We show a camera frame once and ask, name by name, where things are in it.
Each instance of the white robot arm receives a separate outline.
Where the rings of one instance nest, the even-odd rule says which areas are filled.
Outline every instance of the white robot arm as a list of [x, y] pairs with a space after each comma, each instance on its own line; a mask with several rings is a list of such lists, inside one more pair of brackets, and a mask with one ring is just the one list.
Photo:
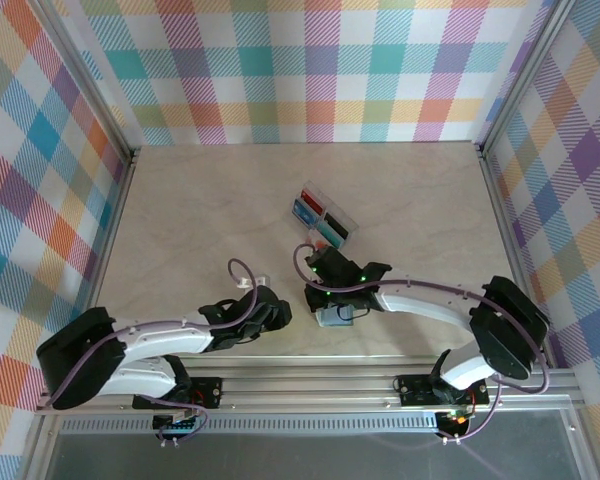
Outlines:
[[291, 321], [289, 304], [271, 289], [258, 286], [249, 311], [252, 295], [206, 305], [195, 318], [179, 321], [117, 322], [103, 307], [87, 310], [36, 352], [53, 407], [72, 408], [111, 394], [190, 401], [190, 379], [176, 354], [231, 348]]
[[[307, 281], [305, 297], [312, 312], [343, 306], [409, 312], [473, 333], [475, 340], [462, 348], [444, 352], [430, 375], [432, 391], [441, 403], [454, 403], [476, 382], [495, 373], [517, 380], [527, 379], [536, 359], [534, 351], [538, 350], [529, 344], [539, 348], [548, 331], [546, 316], [504, 277], [493, 277], [483, 286], [482, 302], [468, 298], [466, 292], [465, 295], [451, 296], [449, 301], [448, 293], [412, 288], [408, 275], [390, 265], [372, 262], [360, 268], [333, 247], [314, 251], [305, 260], [321, 280], [320, 284], [307, 281], [309, 279], [302, 274], [294, 258], [298, 273]], [[435, 285], [417, 283], [420, 285], [414, 280], [413, 286]], [[513, 316], [523, 332], [502, 318], [494, 305]]]

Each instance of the beige tabletop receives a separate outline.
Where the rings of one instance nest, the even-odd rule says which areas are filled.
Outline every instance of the beige tabletop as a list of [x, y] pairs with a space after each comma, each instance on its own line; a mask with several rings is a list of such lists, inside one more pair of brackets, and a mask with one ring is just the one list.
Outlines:
[[222, 355], [437, 356], [465, 344], [457, 327], [406, 313], [318, 326], [291, 262], [306, 234], [291, 206], [308, 180], [359, 225], [343, 253], [361, 266], [476, 291], [511, 275], [469, 143], [145, 147], [98, 304], [117, 318], [181, 318], [244, 293], [226, 271], [238, 257], [270, 276], [293, 320]]

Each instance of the plaid wallpaper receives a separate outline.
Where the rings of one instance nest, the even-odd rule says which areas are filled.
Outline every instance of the plaid wallpaper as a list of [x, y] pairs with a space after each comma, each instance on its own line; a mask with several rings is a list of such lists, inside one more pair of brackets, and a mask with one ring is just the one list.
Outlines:
[[542, 2], [53, 3], [132, 141], [171, 145], [468, 140]]
[[580, 0], [495, 149], [535, 295], [600, 439], [600, 0]]
[[511, 64], [511, 67], [509, 68], [504, 82], [502, 82], [502, 86], [498, 91], [498, 95], [496, 96], [495, 101], [489, 109], [487, 119], [482, 125], [482, 129], [480, 130], [478, 137], [475, 139], [475, 142], [477, 144], [481, 145], [484, 143], [489, 129], [491, 128], [493, 122], [496, 120], [498, 114], [500, 113], [504, 100], [507, 98], [507, 95], [511, 91], [513, 85], [515, 84], [515, 81], [518, 78], [518, 75], [522, 70], [525, 61], [527, 60], [529, 53], [531, 53], [536, 37], [540, 33], [548, 14], [551, 12], [551, 8], [554, 4], [557, 3], [557, 1], [558, 0], [542, 0], [542, 5], [536, 13], [536, 17], [534, 18], [533, 23], [531, 24], [531, 28], [529, 29], [527, 35], [524, 37], [524, 41], [520, 46], [520, 50], [518, 51], [515, 60]]
[[0, 1], [0, 480], [43, 388], [35, 348], [85, 306], [122, 171], [26, 0]]

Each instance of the purple cable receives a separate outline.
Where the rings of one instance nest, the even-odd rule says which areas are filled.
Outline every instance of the purple cable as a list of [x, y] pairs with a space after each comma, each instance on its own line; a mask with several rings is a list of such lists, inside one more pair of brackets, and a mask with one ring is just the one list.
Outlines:
[[[159, 398], [154, 398], [149, 395], [140, 395], [140, 396], [142, 398], [144, 398], [145, 400], [148, 400], [151, 403], [157, 403], [159, 405], [164, 405], [166, 407], [176, 407], [176, 408], [186, 408], [186, 409], [191, 409], [191, 410], [198, 410], [198, 412], [202, 412], [204, 414], [204, 421], [198, 428], [195, 428], [193, 431], [187, 433], [184, 437], [182, 437], [179, 440], [176, 440], [176, 439], [171, 440], [173, 442], [173, 445], [176, 447], [178, 446], [179, 443], [184, 443], [184, 442], [190, 440], [191, 438], [193, 438], [195, 435], [197, 435], [198, 432], [200, 432], [200, 430], [202, 430], [207, 425], [207, 422], [209, 421], [209, 411], [206, 408], [204, 408], [202, 405], [196, 405], [195, 403], [170, 402], [168, 400], [160, 400]], [[164, 428], [165, 427], [160, 427], [160, 429], [158, 430], [158, 438], [162, 442], [167, 441], [162, 436], [162, 431], [164, 430]]]
[[[502, 384], [498, 383], [498, 389], [496, 390], [496, 398], [493, 400], [493, 404], [491, 405], [491, 408], [489, 409], [489, 413], [487, 413], [487, 416], [484, 417], [484, 420], [482, 421], [482, 423], [480, 425], [478, 425], [476, 428], [474, 428], [470, 432], [465, 433], [462, 437], [460, 437], [460, 440], [466, 440], [467, 438], [471, 438], [474, 435], [477, 435], [478, 433], [480, 433], [482, 430], [484, 430], [484, 427], [487, 426], [487, 424], [493, 418], [493, 415], [496, 413], [496, 407], [498, 406], [498, 403], [500, 402], [501, 395], [502, 395]], [[455, 439], [455, 437], [452, 437], [450, 435], [447, 435], [447, 437], [451, 438], [451, 439]]]
[[[242, 268], [245, 269], [245, 271], [247, 272], [247, 275], [249, 276], [249, 280], [251, 280], [251, 285], [254, 286], [254, 288], [252, 290], [253, 295], [251, 295], [251, 303], [249, 304], [249, 308], [247, 308], [247, 310], [242, 315], [240, 315], [238, 318], [236, 318], [235, 320], [233, 320], [231, 322], [221, 323], [219, 325], [203, 325], [203, 324], [192, 323], [192, 322], [186, 322], [183, 324], [182, 321], [177, 321], [177, 320], [162, 320], [162, 321], [148, 322], [148, 323], [141, 323], [139, 325], [134, 325], [136, 331], [140, 331], [141, 328], [155, 327], [155, 326], [163, 327], [163, 326], [166, 326], [169, 324], [172, 324], [177, 327], [187, 326], [187, 327], [195, 327], [195, 328], [199, 328], [199, 329], [218, 330], [218, 329], [222, 329], [222, 328], [235, 327], [236, 325], [239, 325], [242, 322], [244, 322], [247, 318], [249, 318], [249, 315], [251, 315], [251, 312], [253, 312], [253, 309], [255, 308], [256, 302], [258, 300], [258, 292], [256, 289], [256, 278], [253, 275], [253, 272], [251, 271], [249, 266], [238, 258], [232, 258], [227, 263], [227, 268], [229, 270], [229, 275], [231, 275], [231, 278], [233, 278], [234, 280], [236, 278], [235, 275], [233, 274], [233, 269], [231, 268], [231, 265], [234, 263], [239, 264]], [[73, 366], [73, 368], [69, 371], [69, 373], [67, 374], [65, 379], [62, 381], [60, 386], [56, 389], [56, 391], [53, 393], [53, 395], [47, 402], [47, 406], [53, 405], [56, 402], [56, 400], [58, 400], [58, 398], [60, 398], [60, 396], [64, 393], [64, 391], [67, 389], [67, 387], [69, 387], [69, 384], [71, 383], [71, 381], [75, 378], [75, 376], [78, 374], [78, 372], [84, 366], [84, 364], [87, 362], [87, 360], [89, 360], [89, 358], [91, 358], [91, 356], [96, 352], [96, 350], [98, 350], [102, 345], [107, 343], [109, 340], [113, 340], [114, 338], [117, 338], [121, 335], [128, 333], [130, 328], [131, 327], [125, 327], [125, 328], [122, 328], [115, 332], [112, 332], [109, 335], [107, 335], [106, 337], [103, 337], [100, 340], [98, 340], [96, 343], [94, 343], [91, 346], [91, 348], [89, 348], [89, 350], [87, 350], [84, 353], [84, 355], [82, 355], [80, 360], [78, 360], [76, 362], [76, 364]]]
[[303, 243], [303, 244], [298, 245], [296, 247], [296, 249], [293, 251], [293, 265], [296, 269], [296, 272], [300, 276], [300, 278], [302, 280], [304, 280], [304, 282], [307, 285], [312, 286], [316, 290], [321, 290], [323, 292], [331, 292], [331, 293], [351, 293], [351, 292], [356, 292], [358, 290], [363, 290], [368, 287], [379, 287], [379, 286], [383, 286], [383, 285], [407, 285], [408, 287], [429, 288], [432, 290], [441, 290], [443, 292], [453, 293], [455, 295], [463, 295], [463, 296], [466, 296], [467, 298], [471, 298], [473, 300], [482, 302], [485, 305], [488, 305], [489, 307], [494, 309], [496, 312], [498, 312], [500, 315], [502, 315], [502, 317], [504, 317], [511, 325], [513, 325], [513, 327], [518, 331], [520, 336], [522, 336], [522, 338], [524, 338], [524, 340], [527, 342], [527, 344], [531, 348], [531, 351], [533, 352], [533, 354], [536, 356], [536, 358], [540, 362], [540, 368], [542, 369], [542, 385], [540, 385], [537, 388], [523, 387], [522, 385], [510, 383], [510, 382], [501, 380], [499, 378], [494, 378], [494, 382], [496, 382], [500, 385], [515, 388], [521, 392], [529, 393], [529, 394], [544, 393], [549, 388], [549, 365], [547, 365], [547, 360], [544, 358], [544, 355], [542, 354], [542, 352], [540, 351], [538, 346], [535, 344], [535, 342], [533, 341], [531, 336], [524, 329], [524, 327], [522, 325], [520, 325], [520, 322], [518, 322], [509, 312], [507, 312], [504, 308], [502, 308], [500, 305], [493, 302], [492, 300], [489, 300], [486, 297], [478, 295], [477, 293], [470, 292], [463, 288], [451, 287], [449, 285], [442, 285], [442, 284], [434, 283], [434, 282], [426, 282], [423, 280], [400, 280], [400, 279], [378, 280], [375, 282], [361, 283], [361, 284], [355, 285], [353, 287], [341, 287], [341, 288], [325, 287], [324, 285], [320, 285], [319, 283], [313, 282], [304, 273], [302, 273], [302, 270], [300, 269], [300, 265], [298, 264], [298, 252], [302, 248], [305, 248], [305, 247], [311, 248], [311, 250], [313, 252], [316, 251], [315, 247], [310, 243]]

